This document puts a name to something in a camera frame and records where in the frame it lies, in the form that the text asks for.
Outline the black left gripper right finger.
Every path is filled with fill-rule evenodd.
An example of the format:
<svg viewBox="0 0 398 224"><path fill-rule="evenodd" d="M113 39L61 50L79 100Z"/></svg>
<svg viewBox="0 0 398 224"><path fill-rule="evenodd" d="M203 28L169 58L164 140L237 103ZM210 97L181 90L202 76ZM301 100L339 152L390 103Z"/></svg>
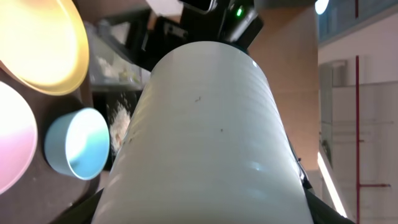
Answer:
<svg viewBox="0 0 398 224"><path fill-rule="evenodd" d="M304 192L314 224L354 224L350 219L343 217L329 207L311 191L304 189Z"/></svg>

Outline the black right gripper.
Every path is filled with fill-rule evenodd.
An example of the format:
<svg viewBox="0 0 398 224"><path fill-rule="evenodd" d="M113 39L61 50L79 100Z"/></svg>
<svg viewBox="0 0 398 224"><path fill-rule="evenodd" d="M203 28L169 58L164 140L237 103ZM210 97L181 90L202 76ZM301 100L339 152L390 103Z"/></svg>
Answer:
<svg viewBox="0 0 398 224"><path fill-rule="evenodd" d="M158 17L144 37L136 64L152 70L156 63L182 45L221 42L244 53L263 28L254 1L183 1L180 20Z"/></svg>

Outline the white paper napkin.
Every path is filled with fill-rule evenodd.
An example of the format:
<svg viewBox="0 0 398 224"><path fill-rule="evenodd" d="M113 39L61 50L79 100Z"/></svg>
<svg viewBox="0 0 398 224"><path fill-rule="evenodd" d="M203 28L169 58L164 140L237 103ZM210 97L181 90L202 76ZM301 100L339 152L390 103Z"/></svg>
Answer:
<svg viewBox="0 0 398 224"><path fill-rule="evenodd" d="M101 68L103 75L106 78L113 78L119 79L120 71L114 67L113 65L109 64L104 58L96 56L96 60Z"/></svg>

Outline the light blue bowl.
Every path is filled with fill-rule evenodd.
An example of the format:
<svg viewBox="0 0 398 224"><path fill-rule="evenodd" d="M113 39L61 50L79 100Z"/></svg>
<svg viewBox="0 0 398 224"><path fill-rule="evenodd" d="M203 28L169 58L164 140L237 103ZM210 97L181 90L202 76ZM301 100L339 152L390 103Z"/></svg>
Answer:
<svg viewBox="0 0 398 224"><path fill-rule="evenodd" d="M109 155L110 137L105 119L93 108L57 118L44 139L44 154L56 172L81 180L94 179Z"/></svg>

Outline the small white cup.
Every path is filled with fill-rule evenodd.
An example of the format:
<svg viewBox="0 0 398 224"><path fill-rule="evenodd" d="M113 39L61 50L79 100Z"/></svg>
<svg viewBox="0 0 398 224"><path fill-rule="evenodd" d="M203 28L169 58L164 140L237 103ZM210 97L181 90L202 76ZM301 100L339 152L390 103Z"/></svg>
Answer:
<svg viewBox="0 0 398 224"><path fill-rule="evenodd" d="M311 223L265 74L194 42L163 57L133 114L94 223Z"/></svg>

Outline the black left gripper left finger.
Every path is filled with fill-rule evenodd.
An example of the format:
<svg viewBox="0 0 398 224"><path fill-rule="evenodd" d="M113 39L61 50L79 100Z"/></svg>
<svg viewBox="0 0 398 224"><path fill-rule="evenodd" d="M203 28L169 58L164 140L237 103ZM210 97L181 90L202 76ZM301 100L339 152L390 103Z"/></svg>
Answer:
<svg viewBox="0 0 398 224"><path fill-rule="evenodd" d="M77 207L67 211L55 221L52 221L51 224L90 224L102 193L103 189L79 204Z"/></svg>

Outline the rice food scraps pile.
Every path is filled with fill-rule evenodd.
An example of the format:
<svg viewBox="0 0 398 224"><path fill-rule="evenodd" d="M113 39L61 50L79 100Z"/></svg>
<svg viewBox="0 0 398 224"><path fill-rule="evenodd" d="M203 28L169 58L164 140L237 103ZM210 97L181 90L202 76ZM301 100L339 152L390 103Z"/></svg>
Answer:
<svg viewBox="0 0 398 224"><path fill-rule="evenodd" d="M116 156L131 120L131 104L129 96L125 92L111 92L107 96L106 102L111 150L113 156Z"/></svg>

